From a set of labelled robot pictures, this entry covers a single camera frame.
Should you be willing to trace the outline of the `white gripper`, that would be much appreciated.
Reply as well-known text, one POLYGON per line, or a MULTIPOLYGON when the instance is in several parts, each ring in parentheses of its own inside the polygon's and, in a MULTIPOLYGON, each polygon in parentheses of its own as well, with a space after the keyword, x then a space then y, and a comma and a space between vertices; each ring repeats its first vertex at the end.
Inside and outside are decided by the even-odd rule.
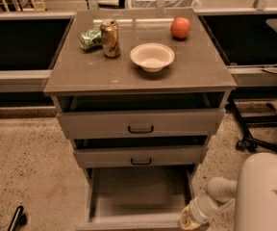
POLYGON ((185 207, 180 215, 179 223, 183 230, 194 231, 200 228, 213 217, 221 206, 221 203, 207 194, 196 196, 185 207))

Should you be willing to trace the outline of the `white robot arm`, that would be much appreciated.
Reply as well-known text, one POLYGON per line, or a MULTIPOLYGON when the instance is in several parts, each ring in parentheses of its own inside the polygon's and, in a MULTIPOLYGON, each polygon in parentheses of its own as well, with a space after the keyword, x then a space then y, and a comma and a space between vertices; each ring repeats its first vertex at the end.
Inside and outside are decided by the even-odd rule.
POLYGON ((212 177, 206 192, 181 213, 180 226, 195 230, 210 218, 235 210, 234 231, 277 231, 277 155, 258 153, 243 163, 236 181, 212 177))

